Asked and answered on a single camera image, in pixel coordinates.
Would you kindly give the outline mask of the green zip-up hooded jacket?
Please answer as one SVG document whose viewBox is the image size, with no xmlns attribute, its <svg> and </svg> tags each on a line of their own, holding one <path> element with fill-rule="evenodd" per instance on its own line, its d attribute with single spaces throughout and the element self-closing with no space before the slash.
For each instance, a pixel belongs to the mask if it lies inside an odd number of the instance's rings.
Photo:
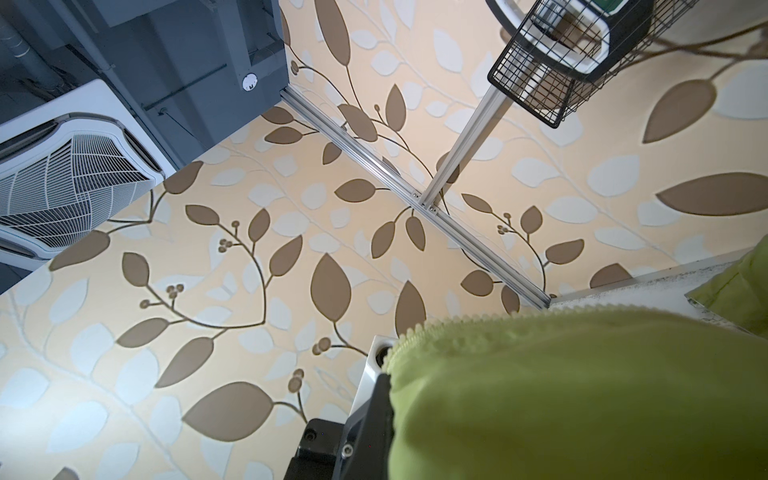
<svg viewBox="0 0 768 480">
<path fill-rule="evenodd" d="M 692 298 L 454 317 L 403 332 L 393 479 L 763 479 L 767 246 Z"/>
</svg>

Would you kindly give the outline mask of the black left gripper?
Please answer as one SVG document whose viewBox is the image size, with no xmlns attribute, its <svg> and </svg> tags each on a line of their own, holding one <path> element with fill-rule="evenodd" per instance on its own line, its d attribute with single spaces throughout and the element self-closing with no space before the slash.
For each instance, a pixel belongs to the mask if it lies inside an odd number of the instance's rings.
<svg viewBox="0 0 768 480">
<path fill-rule="evenodd" d="M 312 419 L 290 459 L 284 479 L 365 479 L 362 448 L 358 446 L 364 418 L 360 408 L 344 424 Z"/>
</svg>

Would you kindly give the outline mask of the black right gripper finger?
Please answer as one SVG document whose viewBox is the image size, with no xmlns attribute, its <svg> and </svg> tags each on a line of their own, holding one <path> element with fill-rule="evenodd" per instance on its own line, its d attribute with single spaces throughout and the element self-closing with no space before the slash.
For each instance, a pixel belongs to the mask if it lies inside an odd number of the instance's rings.
<svg viewBox="0 0 768 480">
<path fill-rule="evenodd" d="M 390 376 L 377 377 L 370 399 L 350 430 L 353 449 L 347 460 L 348 479 L 388 479 L 388 460 L 394 438 L 394 412 L 390 403 Z"/>
</svg>

